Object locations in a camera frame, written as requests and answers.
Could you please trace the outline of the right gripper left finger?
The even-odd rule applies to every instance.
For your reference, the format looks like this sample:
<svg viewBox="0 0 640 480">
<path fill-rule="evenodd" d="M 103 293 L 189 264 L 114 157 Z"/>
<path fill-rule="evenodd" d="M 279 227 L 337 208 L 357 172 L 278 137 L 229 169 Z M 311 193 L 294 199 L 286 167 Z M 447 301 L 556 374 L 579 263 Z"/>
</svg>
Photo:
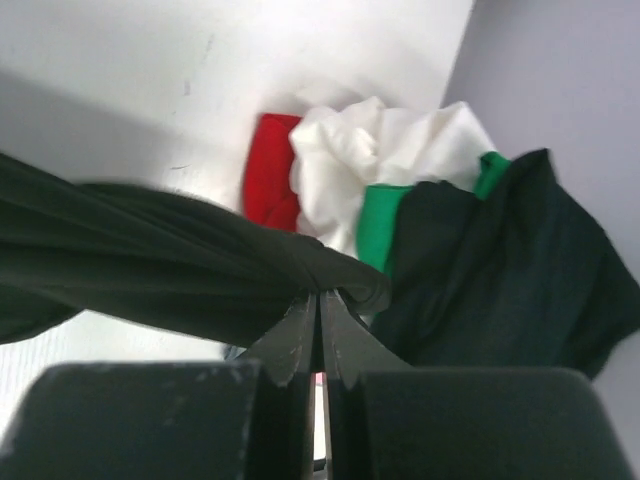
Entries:
<svg viewBox="0 0 640 480">
<path fill-rule="evenodd" d="M 16 479 L 309 479 L 317 299 L 227 362 L 48 368 L 12 422 Z"/>
</svg>

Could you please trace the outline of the black printed t-shirt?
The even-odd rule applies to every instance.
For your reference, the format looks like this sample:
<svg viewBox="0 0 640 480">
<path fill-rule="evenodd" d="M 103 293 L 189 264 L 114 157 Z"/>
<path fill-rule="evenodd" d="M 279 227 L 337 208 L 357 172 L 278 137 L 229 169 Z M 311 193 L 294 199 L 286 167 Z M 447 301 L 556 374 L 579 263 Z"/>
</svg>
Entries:
<svg viewBox="0 0 640 480">
<path fill-rule="evenodd" d="M 384 274 L 312 237 L 193 197 L 71 183 L 1 159 L 3 343 L 91 310 L 249 346 L 294 299 L 330 290 L 360 314 L 391 297 Z"/>
</svg>

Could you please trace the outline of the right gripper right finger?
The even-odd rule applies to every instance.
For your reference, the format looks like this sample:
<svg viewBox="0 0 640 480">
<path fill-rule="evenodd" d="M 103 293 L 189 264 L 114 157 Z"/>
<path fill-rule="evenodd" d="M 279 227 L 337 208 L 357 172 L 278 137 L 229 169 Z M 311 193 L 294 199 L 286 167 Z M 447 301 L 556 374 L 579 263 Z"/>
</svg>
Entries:
<svg viewBox="0 0 640 480">
<path fill-rule="evenodd" d="M 563 368 L 417 368 L 319 300 L 332 479 L 630 479 L 590 382 Z"/>
</svg>

